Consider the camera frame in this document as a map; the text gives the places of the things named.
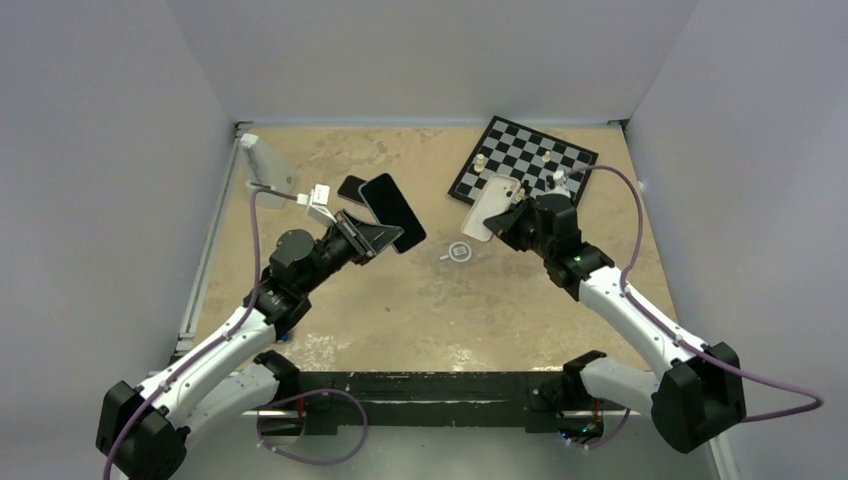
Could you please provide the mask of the white phone case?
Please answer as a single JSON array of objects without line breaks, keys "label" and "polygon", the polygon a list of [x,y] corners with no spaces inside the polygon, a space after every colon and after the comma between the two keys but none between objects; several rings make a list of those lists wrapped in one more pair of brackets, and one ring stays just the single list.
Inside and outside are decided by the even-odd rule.
[{"label": "white phone case", "polygon": [[461,233],[479,242],[488,242],[493,232],[484,225],[490,217],[504,213],[521,189],[518,179],[495,174],[484,184],[462,226]]}]

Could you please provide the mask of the phone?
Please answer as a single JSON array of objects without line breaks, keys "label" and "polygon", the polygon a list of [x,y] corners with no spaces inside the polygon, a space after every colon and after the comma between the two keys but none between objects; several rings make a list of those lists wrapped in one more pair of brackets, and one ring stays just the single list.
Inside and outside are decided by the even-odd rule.
[{"label": "phone", "polygon": [[403,233],[393,242],[393,248],[398,254],[412,250],[427,238],[421,221],[389,173],[366,181],[358,191],[380,224],[403,229]]},{"label": "phone", "polygon": [[366,181],[360,177],[348,175],[338,187],[337,196],[356,205],[365,207],[366,203],[360,193],[360,187],[365,183]]}]

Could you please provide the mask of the clear phone case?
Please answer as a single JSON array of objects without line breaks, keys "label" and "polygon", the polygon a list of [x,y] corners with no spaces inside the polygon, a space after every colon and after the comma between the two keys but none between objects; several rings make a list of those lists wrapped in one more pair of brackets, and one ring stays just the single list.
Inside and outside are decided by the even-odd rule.
[{"label": "clear phone case", "polygon": [[439,247],[436,261],[449,267],[468,266],[491,259],[492,248],[488,243],[473,239],[448,242]]}]

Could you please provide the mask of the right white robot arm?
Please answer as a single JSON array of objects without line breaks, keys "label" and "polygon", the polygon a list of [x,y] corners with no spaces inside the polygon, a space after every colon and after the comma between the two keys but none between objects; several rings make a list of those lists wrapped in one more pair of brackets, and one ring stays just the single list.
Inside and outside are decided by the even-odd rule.
[{"label": "right white robot arm", "polygon": [[651,419],[663,440],[689,453],[747,416],[737,353],[709,345],[672,322],[635,288],[602,250],[582,238],[572,201],[560,194],[526,198],[483,220],[516,251],[532,251],[551,281],[607,321],[647,363],[640,371],[603,354],[565,365],[564,399],[576,407],[611,400]]}]

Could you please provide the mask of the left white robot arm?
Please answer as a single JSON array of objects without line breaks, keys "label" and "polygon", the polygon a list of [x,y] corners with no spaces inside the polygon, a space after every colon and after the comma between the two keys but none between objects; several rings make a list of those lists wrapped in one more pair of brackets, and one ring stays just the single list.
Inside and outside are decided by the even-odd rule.
[{"label": "left white robot arm", "polygon": [[310,397],[299,369],[271,345],[311,309],[310,294],[348,264],[365,265],[404,233],[341,210],[325,233],[303,229],[277,240],[243,303],[209,337],[159,373],[104,396],[96,447],[104,478],[169,479],[210,427],[254,407],[284,409]]}]

